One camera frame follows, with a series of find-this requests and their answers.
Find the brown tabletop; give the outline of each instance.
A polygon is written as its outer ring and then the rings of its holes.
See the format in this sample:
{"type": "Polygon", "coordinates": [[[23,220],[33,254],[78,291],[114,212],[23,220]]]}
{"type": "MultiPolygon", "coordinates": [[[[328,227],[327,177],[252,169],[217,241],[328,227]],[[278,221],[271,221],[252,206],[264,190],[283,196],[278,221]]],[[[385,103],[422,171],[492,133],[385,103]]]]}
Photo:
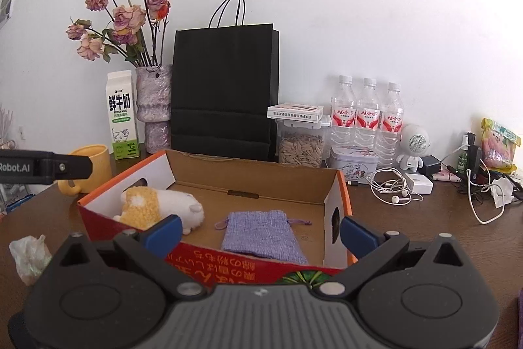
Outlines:
{"type": "MultiPolygon", "coordinates": [[[[117,171],[134,163],[119,161],[117,171]]],[[[367,185],[350,187],[349,194],[354,215],[378,231],[398,230],[412,240],[432,239],[440,232],[454,234],[499,303],[500,319],[488,348],[517,347],[517,295],[523,286],[523,205],[508,207],[498,220],[480,225],[472,215],[466,196],[457,194],[450,183],[435,183],[425,201],[414,201],[403,207],[381,203],[367,185]]],[[[9,253],[9,243],[24,236],[44,234],[49,250],[55,252],[71,231],[85,230],[75,203],[75,198],[63,196],[53,185],[0,223],[0,347],[12,347],[7,321],[22,309],[27,295],[9,253]]],[[[482,218],[488,218],[495,211],[491,201],[477,210],[482,218]]]]}

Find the milk carton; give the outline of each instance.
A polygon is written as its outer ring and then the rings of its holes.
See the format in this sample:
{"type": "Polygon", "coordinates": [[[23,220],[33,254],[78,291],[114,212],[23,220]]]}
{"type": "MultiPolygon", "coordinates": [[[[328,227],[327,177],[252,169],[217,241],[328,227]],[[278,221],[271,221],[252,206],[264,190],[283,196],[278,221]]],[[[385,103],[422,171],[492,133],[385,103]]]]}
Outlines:
{"type": "Polygon", "coordinates": [[[139,157],[131,70],[107,73],[105,92],[114,158],[139,157]]]}

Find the black paper bag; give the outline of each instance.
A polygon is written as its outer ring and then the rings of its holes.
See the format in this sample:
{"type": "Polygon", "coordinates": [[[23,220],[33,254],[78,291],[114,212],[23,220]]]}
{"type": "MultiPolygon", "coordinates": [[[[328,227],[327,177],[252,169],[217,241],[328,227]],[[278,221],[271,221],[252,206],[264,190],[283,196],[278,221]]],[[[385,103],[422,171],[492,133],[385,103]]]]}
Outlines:
{"type": "Polygon", "coordinates": [[[276,125],[267,107],[278,103],[278,57],[279,33],[272,24],[177,31],[172,148],[272,159],[276,125]]]}

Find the white bottle cap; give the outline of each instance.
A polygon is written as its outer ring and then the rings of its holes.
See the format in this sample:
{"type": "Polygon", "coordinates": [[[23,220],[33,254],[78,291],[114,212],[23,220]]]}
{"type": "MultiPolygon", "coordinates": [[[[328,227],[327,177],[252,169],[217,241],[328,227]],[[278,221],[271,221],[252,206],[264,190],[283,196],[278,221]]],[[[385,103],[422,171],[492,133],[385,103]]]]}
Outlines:
{"type": "Polygon", "coordinates": [[[340,83],[352,83],[352,76],[339,75],[340,83]]]}
{"type": "Polygon", "coordinates": [[[399,83],[389,82],[389,91],[399,92],[400,90],[401,90],[401,85],[399,83]]]}
{"type": "Polygon", "coordinates": [[[363,86],[374,86],[376,87],[376,79],[369,79],[368,77],[363,79],[363,86]]]}

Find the gray textured vase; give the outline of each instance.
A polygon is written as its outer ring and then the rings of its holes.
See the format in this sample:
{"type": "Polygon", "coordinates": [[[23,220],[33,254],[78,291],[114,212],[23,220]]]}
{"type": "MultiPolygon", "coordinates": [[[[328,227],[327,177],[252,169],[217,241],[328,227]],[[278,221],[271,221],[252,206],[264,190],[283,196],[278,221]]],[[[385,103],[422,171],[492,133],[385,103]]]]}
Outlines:
{"type": "Polygon", "coordinates": [[[151,154],[171,148],[172,74],[171,64],[154,71],[147,67],[136,68],[136,116],[145,123],[145,150],[151,154]]]}

